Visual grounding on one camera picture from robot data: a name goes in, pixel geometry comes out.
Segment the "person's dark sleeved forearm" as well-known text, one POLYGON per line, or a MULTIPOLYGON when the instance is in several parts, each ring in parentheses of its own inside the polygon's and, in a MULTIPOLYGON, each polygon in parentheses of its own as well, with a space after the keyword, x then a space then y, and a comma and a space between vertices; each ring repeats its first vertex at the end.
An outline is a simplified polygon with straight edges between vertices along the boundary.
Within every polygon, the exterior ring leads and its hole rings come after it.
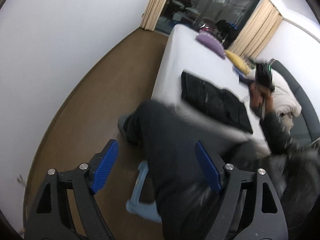
POLYGON ((299 151, 298 144, 275 113, 266 113, 259 123, 272 155, 289 155, 299 151))

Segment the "person's right hand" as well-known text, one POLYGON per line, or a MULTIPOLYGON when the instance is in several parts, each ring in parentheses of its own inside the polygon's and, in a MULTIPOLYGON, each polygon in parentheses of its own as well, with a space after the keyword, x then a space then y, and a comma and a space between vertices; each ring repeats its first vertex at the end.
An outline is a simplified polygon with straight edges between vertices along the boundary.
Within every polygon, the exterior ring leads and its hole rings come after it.
POLYGON ((249 87, 249 96, 250 108, 258 118, 273 112, 272 93, 268 88, 253 82, 249 87))

